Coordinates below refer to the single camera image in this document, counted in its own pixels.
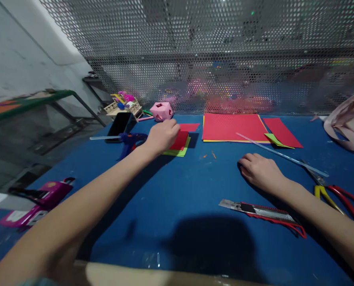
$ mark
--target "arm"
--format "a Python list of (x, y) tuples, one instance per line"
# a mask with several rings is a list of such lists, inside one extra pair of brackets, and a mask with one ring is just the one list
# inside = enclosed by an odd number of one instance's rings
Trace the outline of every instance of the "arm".
[(174, 143), (179, 129), (174, 119), (153, 126), (143, 145), (50, 211), (0, 262), (0, 285), (52, 277), (53, 268), (73, 260), (88, 232), (129, 182)]
[(276, 163), (259, 154), (239, 160), (243, 176), (252, 184), (283, 200), (320, 230), (354, 270), (354, 221), (284, 177)]

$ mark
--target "metal mesh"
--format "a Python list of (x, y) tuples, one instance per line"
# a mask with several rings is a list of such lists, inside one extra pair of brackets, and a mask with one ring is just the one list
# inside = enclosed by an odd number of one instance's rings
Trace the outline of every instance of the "metal mesh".
[(41, 0), (111, 93), (176, 113), (328, 114), (354, 93), (354, 0)]

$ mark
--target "pink paper cube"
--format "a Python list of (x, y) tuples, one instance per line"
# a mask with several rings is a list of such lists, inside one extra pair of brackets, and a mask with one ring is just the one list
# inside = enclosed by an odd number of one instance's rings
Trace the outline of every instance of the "pink paper cube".
[(168, 102), (156, 102), (150, 109), (150, 112), (153, 114), (157, 122), (164, 121), (165, 119), (171, 119), (174, 114), (172, 107)]

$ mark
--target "blue glue gun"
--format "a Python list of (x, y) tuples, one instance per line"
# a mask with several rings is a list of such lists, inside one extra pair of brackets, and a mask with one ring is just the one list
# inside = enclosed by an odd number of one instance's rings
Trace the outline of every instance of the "blue glue gun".
[(120, 161), (128, 156), (135, 148), (138, 141), (144, 141), (148, 138), (144, 133), (120, 133), (121, 142), (124, 143), (124, 148), (121, 152)]

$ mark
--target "scissors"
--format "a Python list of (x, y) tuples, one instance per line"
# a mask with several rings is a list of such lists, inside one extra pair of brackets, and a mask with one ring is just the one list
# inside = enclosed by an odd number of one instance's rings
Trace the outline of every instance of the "scissors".
[(346, 214), (336, 205), (336, 203), (329, 197), (327, 191), (325, 188), (331, 190), (333, 193), (337, 195), (337, 197), (342, 201), (342, 203), (345, 205), (345, 207), (350, 211), (350, 213), (354, 217), (354, 207), (350, 203), (350, 201), (346, 198), (350, 197), (354, 201), (354, 195), (351, 193), (345, 191), (344, 189), (341, 189), (339, 186), (335, 185), (327, 185), (324, 178), (318, 175), (317, 173), (313, 172), (312, 170), (309, 170), (306, 168), (307, 172), (311, 175), (311, 177), (314, 179), (316, 182), (315, 186), (315, 196), (318, 199), (321, 199), (321, 195), (325, 198), (325, 200), (328, 202), (328, 204), (333, 207), (334, 209), (338, 210), (340, 213), (346, 216)]

